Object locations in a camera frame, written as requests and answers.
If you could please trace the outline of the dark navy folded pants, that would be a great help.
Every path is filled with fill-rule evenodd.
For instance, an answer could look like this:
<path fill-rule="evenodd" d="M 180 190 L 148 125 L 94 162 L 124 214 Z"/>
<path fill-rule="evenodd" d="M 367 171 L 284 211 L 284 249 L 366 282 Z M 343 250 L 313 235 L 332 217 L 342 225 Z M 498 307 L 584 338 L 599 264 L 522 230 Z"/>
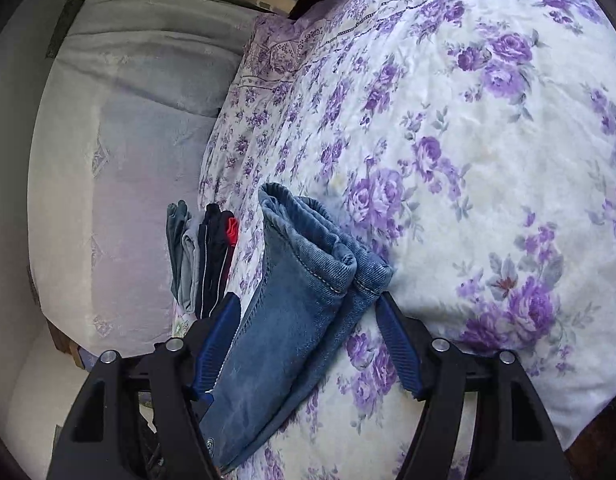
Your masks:
<path fill-rule="evenodd" d="M 209 318 L 224 296 L 236 247 L 227 244 L 225 236 L 227 219 L 230 217 L 235 217 L 233 212 L 221 210 L 217 204 L 206 206 L 198 234 L 201 247 L 201 279 L 197 292 L 197 318 Z"/>

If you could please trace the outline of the purple floral bed sheet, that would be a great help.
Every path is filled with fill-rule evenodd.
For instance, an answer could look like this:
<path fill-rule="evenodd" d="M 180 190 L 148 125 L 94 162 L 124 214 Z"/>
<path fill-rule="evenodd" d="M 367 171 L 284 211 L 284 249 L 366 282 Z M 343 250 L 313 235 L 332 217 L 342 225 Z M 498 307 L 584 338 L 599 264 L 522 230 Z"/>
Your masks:
<path fill-rule="evenodd" d="M 511 348 L 569 448 L 616 396 L 616 31 L 595 0 L 329 0 L 265 14 L 201 163 L 263 275 L 261 185 L 318 200 L 397 305 Z"/>

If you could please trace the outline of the grey folded pants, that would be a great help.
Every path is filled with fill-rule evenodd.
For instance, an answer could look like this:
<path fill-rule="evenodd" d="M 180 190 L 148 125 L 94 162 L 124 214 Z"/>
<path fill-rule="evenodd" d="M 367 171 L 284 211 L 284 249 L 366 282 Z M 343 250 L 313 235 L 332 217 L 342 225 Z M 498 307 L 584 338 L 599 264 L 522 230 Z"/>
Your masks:
<path fill-rule="evenodd" d="M 201 247 L 199 247 L 199 223 L 187 222 L 181 238 L 182 262 L 178 301 L 186 313 L 196 315 L 199 274 L 201 274 Z"/>

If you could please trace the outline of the teal folded pants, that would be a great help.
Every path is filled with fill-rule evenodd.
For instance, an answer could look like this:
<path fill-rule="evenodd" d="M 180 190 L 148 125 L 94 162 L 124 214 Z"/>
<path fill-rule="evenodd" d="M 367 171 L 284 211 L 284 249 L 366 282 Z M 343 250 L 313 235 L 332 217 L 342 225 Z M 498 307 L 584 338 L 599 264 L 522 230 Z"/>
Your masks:
<path fill-rule="evenodd" d="M 189 207 L 186 205 L 184 200 L 179 200 L 176 204 L 171 203 L 168 205 L 166 237 L 172 274 L 170 289 L 172 295 L 175 299 L 177 299 L 177 301 L 182 262 L 181 238 L 189 219 L 191 219 L 191 214 L 189 213 Z"/>

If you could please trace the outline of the blue denim jeans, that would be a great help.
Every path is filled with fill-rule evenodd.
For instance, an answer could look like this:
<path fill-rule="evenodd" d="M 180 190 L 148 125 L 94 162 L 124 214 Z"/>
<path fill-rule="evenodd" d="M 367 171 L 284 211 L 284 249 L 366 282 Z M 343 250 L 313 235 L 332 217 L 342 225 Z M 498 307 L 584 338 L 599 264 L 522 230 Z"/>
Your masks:
<path fill-rule="evenodd" d="M 274 182 L 258 197 L 262 278 L 201 421 L 223 472 L 244 463 L 309 396 L 393 277 L 317 200 Z"/>

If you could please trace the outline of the red folded garment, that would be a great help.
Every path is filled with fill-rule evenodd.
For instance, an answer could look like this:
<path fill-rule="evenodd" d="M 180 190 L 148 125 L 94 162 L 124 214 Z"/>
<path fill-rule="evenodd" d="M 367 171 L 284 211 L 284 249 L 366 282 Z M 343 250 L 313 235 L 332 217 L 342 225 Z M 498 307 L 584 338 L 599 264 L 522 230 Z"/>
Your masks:
<path fill-rule="evenodd" d="M 225 236 L 227 237 L 227 244 L 231 247 L 235 247 L 238 241 L 239 223 L 235 217 L 227 219 L 227 226 L 225 227 Z"/>

